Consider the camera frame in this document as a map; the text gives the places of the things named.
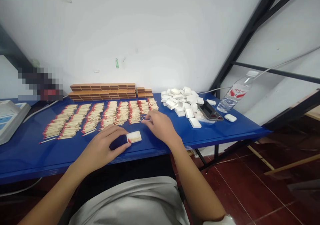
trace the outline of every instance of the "pile of white matchboxes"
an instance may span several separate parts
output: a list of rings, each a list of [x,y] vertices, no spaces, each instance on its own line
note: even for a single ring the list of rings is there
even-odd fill
[[[168,109],[173,110],[179,117],[186,116],[193,128],[201,128],[201,124],[194,117],[193,112],[198,111],[198,104],[204,104],[203,98],[188,87],[183,90],[168,89],[161,92],[161,102]]]

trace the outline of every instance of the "bottle label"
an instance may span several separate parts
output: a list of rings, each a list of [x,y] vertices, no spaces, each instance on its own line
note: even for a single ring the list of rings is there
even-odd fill
[[[230,89],[230,91],[228,92],[228,95],[230,95],[231,97],[235,97],[235,98],[242,98],[249,89],[240,89],[237,87],[232,87],[232,89]]]

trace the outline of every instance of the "bottle cap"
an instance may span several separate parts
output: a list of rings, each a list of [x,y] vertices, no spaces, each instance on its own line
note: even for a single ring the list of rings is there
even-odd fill
[[[250,70],[250,71],[247,73],[247,76],[256,77],[258,74],[259,74],[258,71]]]

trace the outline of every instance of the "finger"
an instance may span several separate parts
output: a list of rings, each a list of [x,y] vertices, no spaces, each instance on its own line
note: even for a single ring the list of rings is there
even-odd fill
[[[145,124],[150,130],[153,129],[153,123],[148,120],[142,120],[141,123]]]
[[[115,125],[110,124],[110,125],[106,126],[104,129],[102,129],[100,132],[106,131],[107,129],[112,128],[113,126],[115,126]]]
[[[110,134],[108,137],[106,137],[108,140],[114,141],[115,139],[117,139],[120,135],[125,135],[128,134],[128,132],[126,130],[116,130],[115,132],[113,132],[112,134]]]
[[[115,132],[117,130],[126,131],[123,127],[119,127],[119,126],[114,125],[114,126],[110,127],[109,129],[107,129],[105,131],[102,130],[100,132],[100,136],[101,137],[107,137],[107,136],[109,136],[110,134],[112,134],[113,132]]]
[[[155,114],[157,114],[156,110],[151,110],[148,112],[148,114],[146,115],[146,120],[148,120],[150,117],[154,116]]]
[[[125,143],[124,145],[116,148],[115,150],[111,151],[111,156],[113,159],[118,157],[120,154],[122,154],[128,147],[131,146],[131,143]]]

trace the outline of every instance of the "smartphone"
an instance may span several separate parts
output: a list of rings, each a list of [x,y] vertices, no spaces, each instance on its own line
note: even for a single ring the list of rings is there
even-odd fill
[[[204,101],[204,104],[197,104],[198,109],[202,112],[203,116],[208,120],[222,121],[223,117],[212,107],[208,101]]]

